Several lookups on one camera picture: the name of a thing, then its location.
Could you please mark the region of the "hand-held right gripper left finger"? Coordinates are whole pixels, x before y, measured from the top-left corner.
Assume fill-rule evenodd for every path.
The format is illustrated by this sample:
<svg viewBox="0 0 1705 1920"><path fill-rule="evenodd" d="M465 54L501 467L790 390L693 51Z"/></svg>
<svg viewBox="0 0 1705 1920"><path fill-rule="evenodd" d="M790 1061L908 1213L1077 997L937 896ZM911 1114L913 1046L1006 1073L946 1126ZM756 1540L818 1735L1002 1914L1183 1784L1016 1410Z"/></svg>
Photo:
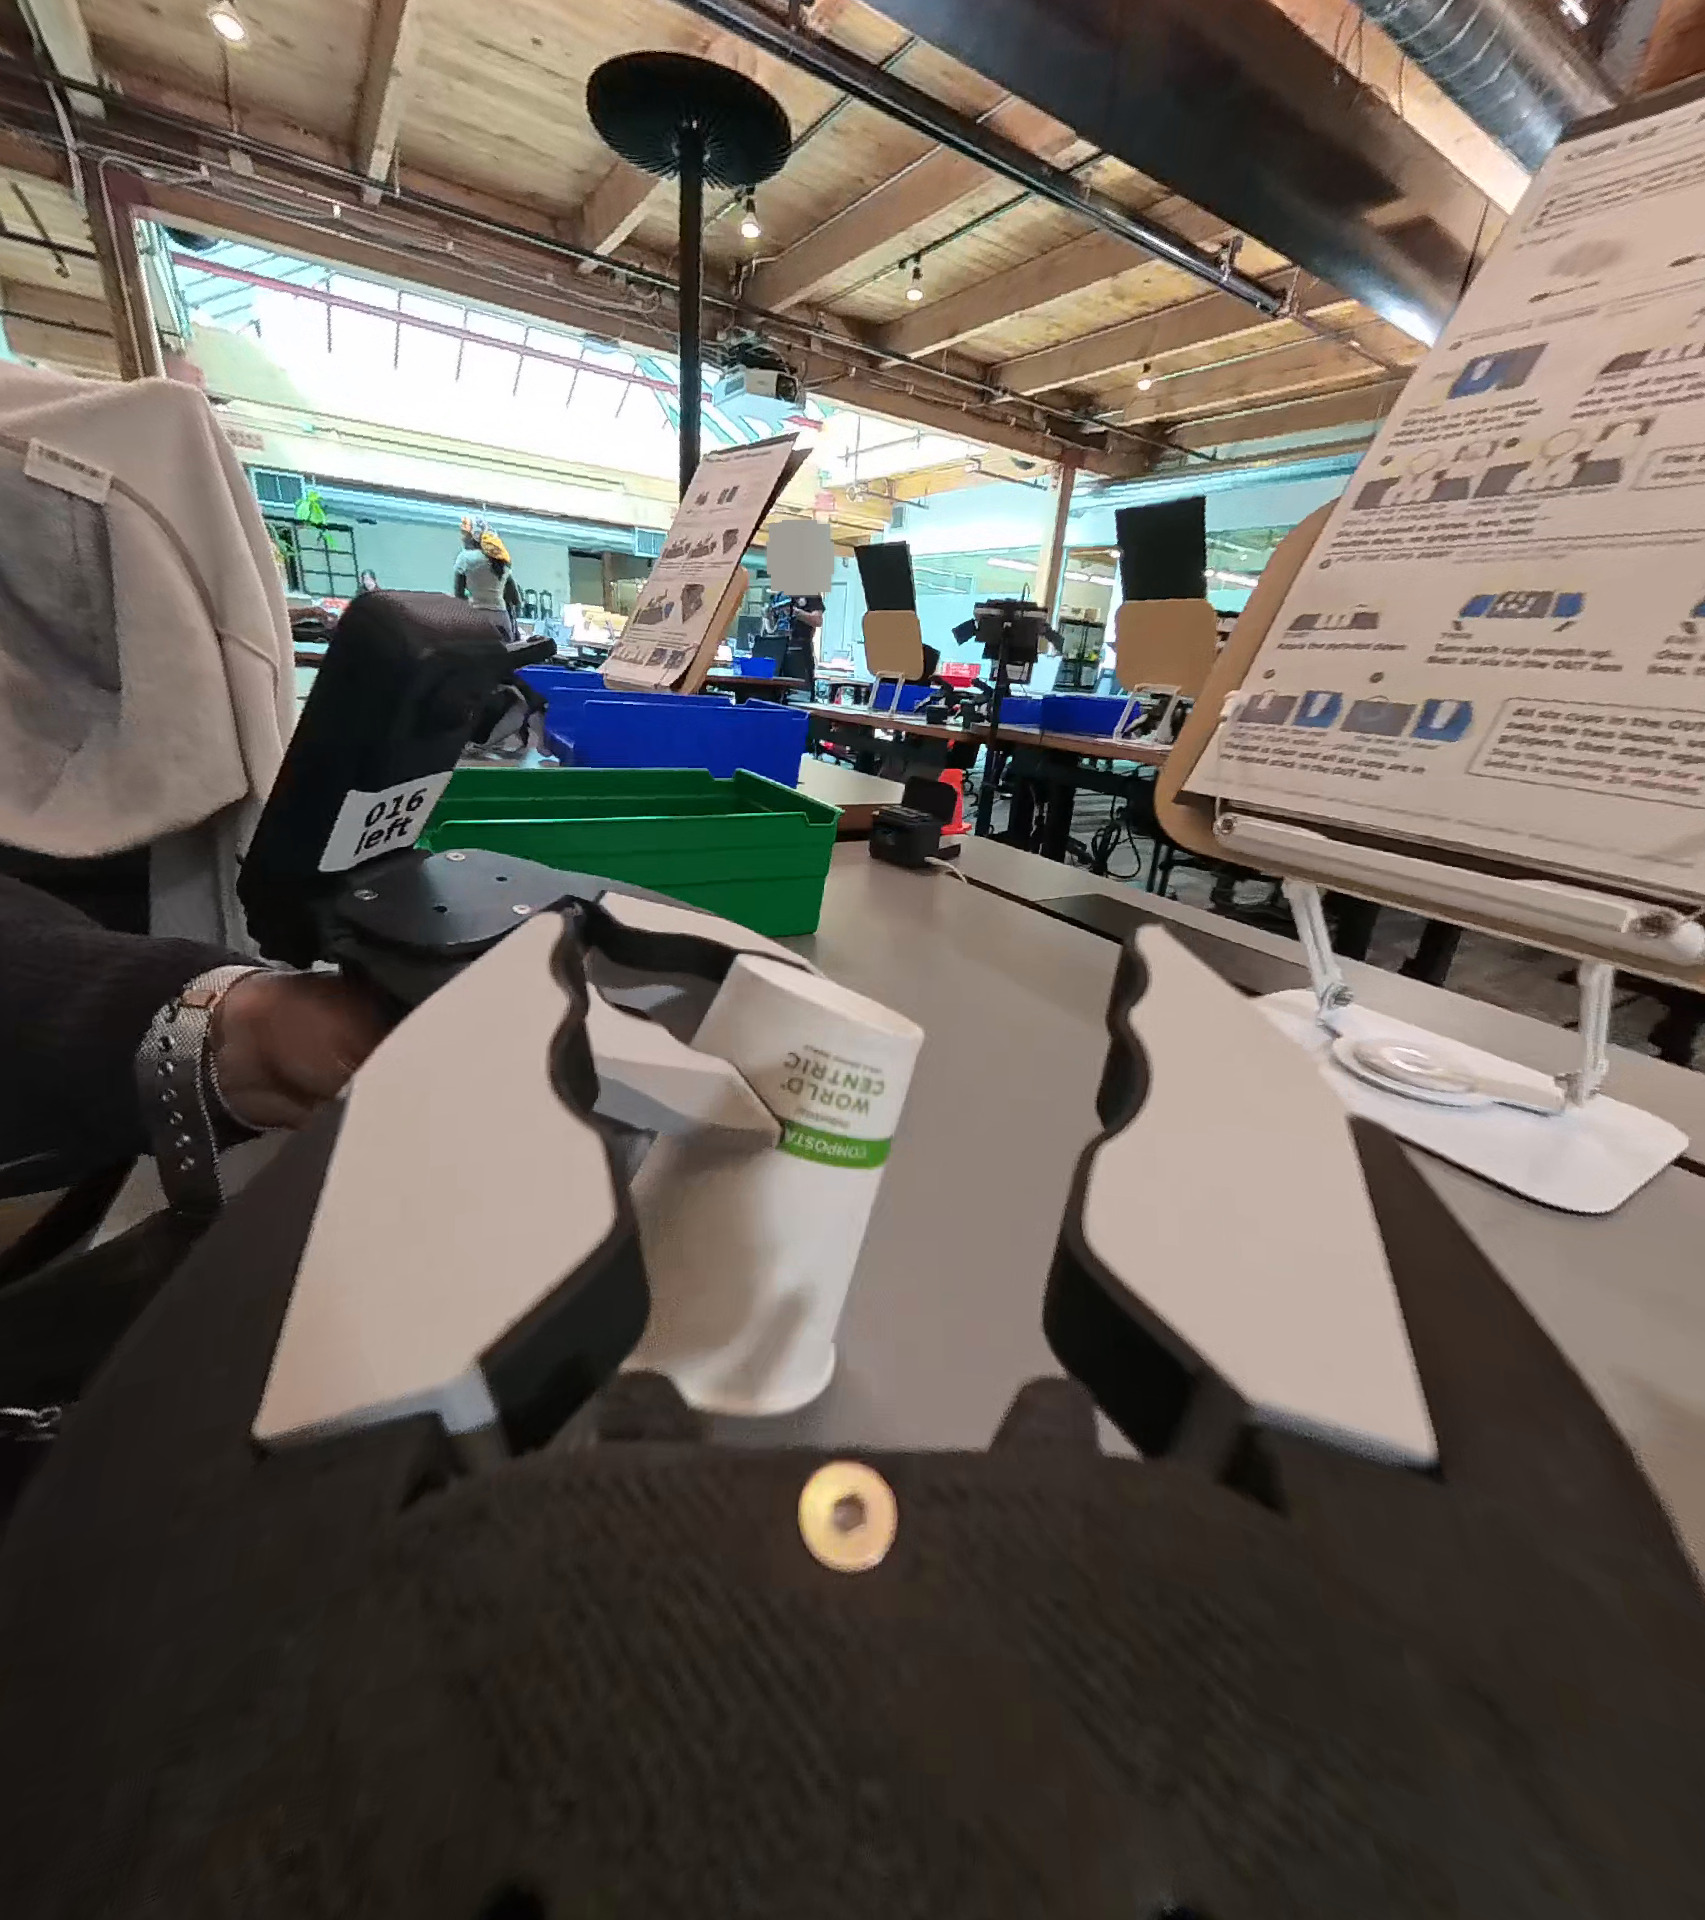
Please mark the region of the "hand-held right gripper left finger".
<svg viewBox="0 0 1705 1920"><path fill-rule="evenodd" d="M429 997L359 1071L253 1421L267 1452L430 1421L468 1462L550 1447L633 1354L647 1271L594 1114L561 913Z"/></svg>

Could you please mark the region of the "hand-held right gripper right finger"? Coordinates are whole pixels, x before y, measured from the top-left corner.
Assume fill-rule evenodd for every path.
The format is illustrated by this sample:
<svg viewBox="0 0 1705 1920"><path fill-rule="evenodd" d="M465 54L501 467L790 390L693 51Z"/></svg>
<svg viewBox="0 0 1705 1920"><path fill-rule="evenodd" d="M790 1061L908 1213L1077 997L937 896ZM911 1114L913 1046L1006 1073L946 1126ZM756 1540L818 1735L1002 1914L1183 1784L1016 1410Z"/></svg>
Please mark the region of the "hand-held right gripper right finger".
<svg viewBox="0 0 1705 1920"><path fill-rule="evenodd" d="M1121 948L1104 1032L1045 1296L1063 1370L1143 1460L1221 1474L1279 1435L1436 1470L1359 1147L1319 1069L1165 924Z"/></svg>

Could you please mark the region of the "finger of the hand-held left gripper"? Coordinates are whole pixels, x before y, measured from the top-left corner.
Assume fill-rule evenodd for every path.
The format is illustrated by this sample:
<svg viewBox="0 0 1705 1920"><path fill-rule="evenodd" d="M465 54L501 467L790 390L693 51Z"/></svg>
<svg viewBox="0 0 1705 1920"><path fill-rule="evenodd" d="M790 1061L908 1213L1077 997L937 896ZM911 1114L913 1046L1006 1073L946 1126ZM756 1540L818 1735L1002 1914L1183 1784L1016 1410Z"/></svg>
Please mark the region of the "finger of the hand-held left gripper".
<svg viewBox="0 0 1705 1920"><path fill-rule="evenodd" d="M779 1140L781 1120L743 1073L673 1035L592 1035L594 1113L640 1135Z"/></svg>
<svg viewBox="0 0 1705 1920"><path fill-rule="evenodd" d="M756 1019L822 983L817 966L779 940L703 911L633 892L577 894L580 946L647 981L700 981L711 1005L689 1037L648 1016L594 999L586 1016L592 1050L750 1050Z"/></svg>

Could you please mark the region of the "green plastic box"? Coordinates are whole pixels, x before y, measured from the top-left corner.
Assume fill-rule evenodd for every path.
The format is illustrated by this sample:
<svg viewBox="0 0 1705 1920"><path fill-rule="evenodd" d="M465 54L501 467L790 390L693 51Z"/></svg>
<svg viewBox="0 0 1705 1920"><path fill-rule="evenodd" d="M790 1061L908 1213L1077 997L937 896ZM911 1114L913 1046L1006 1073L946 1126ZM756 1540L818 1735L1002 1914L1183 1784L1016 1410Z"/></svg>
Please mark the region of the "green plastic box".
<svg viewBox="0 0 1705 1920"><path fill-rule="evenodd" d="M774 940L817 931L840 810L703 770L458 770L426 852L499 852L624 882Z"/></svg>

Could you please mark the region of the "white paper cup green band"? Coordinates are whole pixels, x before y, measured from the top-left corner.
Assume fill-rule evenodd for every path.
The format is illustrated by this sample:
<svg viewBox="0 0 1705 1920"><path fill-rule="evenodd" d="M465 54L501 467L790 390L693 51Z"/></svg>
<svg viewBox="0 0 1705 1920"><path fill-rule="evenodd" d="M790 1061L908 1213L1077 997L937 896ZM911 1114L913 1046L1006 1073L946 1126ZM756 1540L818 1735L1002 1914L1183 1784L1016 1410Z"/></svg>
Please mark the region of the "white paper cup green band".
<svg viewBox="0 0 1705 1920"><path fill-rule="evenodd" d="M796 962L739 957L693 1049L771 1133L661 1130L631 1197L648 1281L629 1358L696 1410L776 1418L832 1380L837 1335L924 1035Z"/></svg>

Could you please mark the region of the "person's left forearm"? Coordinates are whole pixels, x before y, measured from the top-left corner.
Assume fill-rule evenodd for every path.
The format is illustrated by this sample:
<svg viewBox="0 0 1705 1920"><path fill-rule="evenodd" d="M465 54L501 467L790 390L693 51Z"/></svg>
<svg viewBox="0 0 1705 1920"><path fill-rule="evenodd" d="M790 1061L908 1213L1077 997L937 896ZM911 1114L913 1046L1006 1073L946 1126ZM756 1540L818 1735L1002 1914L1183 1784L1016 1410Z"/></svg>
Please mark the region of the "person's left forearm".
<svg viewBox="0 0 1705 1920"><path fill-rule="evenodd" d="M235 985L273 977L218 948L120 932L0 875L0 1172L90 1172L158 1140L158 1058L176 1058L187 1140L238 1120L208 1069L211 1024Z"/></svg>

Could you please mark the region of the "grey desk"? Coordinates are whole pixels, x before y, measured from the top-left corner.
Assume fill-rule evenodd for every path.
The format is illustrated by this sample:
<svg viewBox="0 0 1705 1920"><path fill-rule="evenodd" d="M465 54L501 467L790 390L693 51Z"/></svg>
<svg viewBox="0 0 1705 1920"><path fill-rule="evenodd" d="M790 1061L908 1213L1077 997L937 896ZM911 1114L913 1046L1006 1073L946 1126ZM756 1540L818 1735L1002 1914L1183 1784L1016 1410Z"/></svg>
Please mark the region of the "grey desk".
<svg viewBox="0 0 1705 1920"><path fill-rule="evenodd" d="M963 881L843 842L818 929L794 948L924 1032L824 1397L768 1443L976 1447L1014 1387L1050 1375L1041 1299L1073 1162L1096 1126L1118 946L1045 902L1103 894L1121 931L1174 926L1201 968L1264 997L1302 988L1298 946L986 844ZM1609 1216L1549 1213L1417 1156L1632 1443L1705 1581L1705 1074L1619 1054L1609 1093L1690 1152Z"/></svg>

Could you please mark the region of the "person's left hand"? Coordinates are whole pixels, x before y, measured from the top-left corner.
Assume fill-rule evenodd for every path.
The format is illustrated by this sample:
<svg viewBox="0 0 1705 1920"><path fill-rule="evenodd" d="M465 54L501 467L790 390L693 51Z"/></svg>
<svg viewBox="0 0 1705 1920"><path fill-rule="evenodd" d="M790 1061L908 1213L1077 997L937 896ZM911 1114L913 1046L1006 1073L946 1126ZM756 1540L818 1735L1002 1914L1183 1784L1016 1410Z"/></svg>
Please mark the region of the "person's left hand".
<svg viewBox="0 0 1705 1920"><path fill-rule="evenodd" d="M391 1026L384 999L341 972L247 972L212 1011L218 1103L258 1135L299 1129L349 1086Z"/></svg>

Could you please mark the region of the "large blue plastic bin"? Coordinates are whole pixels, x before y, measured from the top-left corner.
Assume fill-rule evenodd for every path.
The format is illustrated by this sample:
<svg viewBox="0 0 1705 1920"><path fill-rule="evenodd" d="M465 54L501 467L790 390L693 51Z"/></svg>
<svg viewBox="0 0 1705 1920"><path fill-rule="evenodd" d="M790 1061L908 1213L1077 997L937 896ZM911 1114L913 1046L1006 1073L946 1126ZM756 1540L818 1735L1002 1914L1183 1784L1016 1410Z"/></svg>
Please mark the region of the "large blue plastic bin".
<svg viewBox="0 0 1705 1920"><path fill-rule="evenodd" d="M526 666L515 677L546 757L586 770L741 772L793 789L812 721L771 701L723 693L617 690L600 677Z"/></svg>

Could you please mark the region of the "grey beaded wristband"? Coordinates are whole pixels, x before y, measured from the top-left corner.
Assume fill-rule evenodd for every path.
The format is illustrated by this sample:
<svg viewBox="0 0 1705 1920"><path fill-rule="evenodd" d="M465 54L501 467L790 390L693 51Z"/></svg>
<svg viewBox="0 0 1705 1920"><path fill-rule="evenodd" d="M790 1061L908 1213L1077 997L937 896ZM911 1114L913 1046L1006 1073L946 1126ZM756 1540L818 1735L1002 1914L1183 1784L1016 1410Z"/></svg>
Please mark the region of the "grey beaded wristband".
<svg viewBox="0 0 1705 1920"><path fill-rule="evenodd" d="M150 1154L171 1213L199 1224L226 1201L223 1154L264 1129L229 1108L214 1063L214 1024L257 966L220 966L180 987L150 1019L136 1054L136 1088Z"/></svg>

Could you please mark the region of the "wooden document stand white base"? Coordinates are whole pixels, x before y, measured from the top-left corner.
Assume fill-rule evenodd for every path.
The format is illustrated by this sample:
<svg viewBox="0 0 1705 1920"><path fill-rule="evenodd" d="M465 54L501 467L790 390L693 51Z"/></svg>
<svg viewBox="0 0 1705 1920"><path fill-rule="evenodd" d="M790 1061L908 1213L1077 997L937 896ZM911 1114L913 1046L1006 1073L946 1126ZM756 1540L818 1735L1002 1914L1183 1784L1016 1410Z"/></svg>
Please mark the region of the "wooden document stand white base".
<svg viewBox="0 0 1705 1920"><path fill-rule="evenodd" d="M1619 974L1705 997L1705 905L1626 892L1454 846L1308 823L1194 790L1201 757L1241 699L1241 681L1338 504L1305 523L1265 570L1195 701L1162 821L1195 852L1284 882L1311 988L1264 1013L1319 1067L1349 1116L1574 1214L1616 1213L1687 1150L1685 1135L1606 1093ZM1336 954L1331 896L1393 907L1577 965L1579 1054L1523 1069L1359 1005Z"/></svg>

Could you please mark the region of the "beige jacket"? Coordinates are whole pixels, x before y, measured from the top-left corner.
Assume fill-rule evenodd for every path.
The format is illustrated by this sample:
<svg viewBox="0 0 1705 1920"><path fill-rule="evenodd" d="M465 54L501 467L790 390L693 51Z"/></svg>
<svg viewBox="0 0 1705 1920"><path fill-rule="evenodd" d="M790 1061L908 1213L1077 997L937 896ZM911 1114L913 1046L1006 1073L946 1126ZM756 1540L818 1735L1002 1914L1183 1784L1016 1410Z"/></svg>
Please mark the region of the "beige jacket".
<svg viewBox="0 0 1705 1920"><path fill-rule="evenodd" d="M292 726L275 555L203 393L0 358L0 844L242 852Z"/></svg>

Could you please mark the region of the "wooden document stand with sheet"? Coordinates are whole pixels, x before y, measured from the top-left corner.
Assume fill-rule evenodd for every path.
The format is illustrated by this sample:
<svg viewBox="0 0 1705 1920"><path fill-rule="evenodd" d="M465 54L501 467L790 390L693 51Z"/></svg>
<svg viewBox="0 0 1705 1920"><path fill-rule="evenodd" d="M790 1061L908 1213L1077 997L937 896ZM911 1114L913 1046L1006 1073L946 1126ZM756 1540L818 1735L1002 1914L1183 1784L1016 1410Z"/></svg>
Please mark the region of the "wooden document stand with sheet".
<svg viewBox="0 0 1705 1920"><path fill-rule="evenodd" d="M700 459L600 679L613 693L698 690L747 588L745 560L806 459L796 435Z"/></svg>

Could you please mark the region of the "black board cardboard stand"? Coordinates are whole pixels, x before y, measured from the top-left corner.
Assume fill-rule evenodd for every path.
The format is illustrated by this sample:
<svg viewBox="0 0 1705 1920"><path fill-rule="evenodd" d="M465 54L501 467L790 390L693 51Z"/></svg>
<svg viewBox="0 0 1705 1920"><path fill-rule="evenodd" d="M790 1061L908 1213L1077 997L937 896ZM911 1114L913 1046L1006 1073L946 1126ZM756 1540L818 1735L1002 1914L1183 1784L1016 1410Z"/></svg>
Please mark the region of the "black board cardboard stand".
<svg viewBox="0 0 1705 1920"><path fill-rule="evenodd" d="M855 555L864 593L864 671L872 682L875 713L898 714L906 689L929 689L940 654L924 640L911 549L901 541L872 541Z"/></svg>
<svg viewBox="0 0 1705 1920"><path fill-rule="evenodd" d="M1208 519L1201 494L1121 509L1112 521L1121 604L1112 615L1115 677L1126 696L1117 740L1172 743L1220 648L1208 596Z"/></svg>

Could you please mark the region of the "wooden table black legs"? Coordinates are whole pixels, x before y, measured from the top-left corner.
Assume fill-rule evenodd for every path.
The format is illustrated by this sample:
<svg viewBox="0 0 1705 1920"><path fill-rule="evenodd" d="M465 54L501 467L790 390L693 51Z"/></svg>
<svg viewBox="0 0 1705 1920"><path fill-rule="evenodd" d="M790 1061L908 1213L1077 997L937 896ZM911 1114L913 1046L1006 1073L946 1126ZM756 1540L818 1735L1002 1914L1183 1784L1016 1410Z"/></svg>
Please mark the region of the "wooden table black legs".
<svg viewBox="0 0 1705 1920"><path fill-rule="evenodd" d="M1053 863L1084 852L1104 873L1121 842L1144 848L1143 863L1165 842L1155 786L1167 745L1008 725L955 728L829 703L798 710L811 748L859 772L906 784L957 769L971 780L974 828L1021 852Z"/></svg>

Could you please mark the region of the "black disc on pole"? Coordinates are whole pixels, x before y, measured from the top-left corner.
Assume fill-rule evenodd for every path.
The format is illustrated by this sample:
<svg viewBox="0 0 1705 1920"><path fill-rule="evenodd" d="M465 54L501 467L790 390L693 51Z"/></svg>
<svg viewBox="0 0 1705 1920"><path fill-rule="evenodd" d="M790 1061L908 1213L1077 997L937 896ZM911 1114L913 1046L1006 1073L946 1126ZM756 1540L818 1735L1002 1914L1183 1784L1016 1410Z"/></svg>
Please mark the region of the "black disc on pole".
<svg viewBox="0 0 1705 1920"><path fill-rule="evenodd" d="M600 62L584 107L608 148L676 189L679 492L703 453L704 191L756 191L787 167L793 127L766 87L680 53L633 53Z"/></svg>

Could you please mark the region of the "printed instruction sheet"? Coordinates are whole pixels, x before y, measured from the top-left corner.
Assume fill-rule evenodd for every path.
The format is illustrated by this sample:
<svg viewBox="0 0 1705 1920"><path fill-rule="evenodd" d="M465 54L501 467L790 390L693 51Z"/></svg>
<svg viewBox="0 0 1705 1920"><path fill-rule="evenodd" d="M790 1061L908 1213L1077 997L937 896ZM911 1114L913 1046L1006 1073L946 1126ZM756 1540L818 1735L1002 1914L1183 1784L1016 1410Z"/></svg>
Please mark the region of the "printed instruction sheet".
<svg viewBox="0 0 1705 1920"><path fill-rule="evenodd" d="M1204 796L1705 905L1705 82L1556 148L1241 690Z"/></svg>

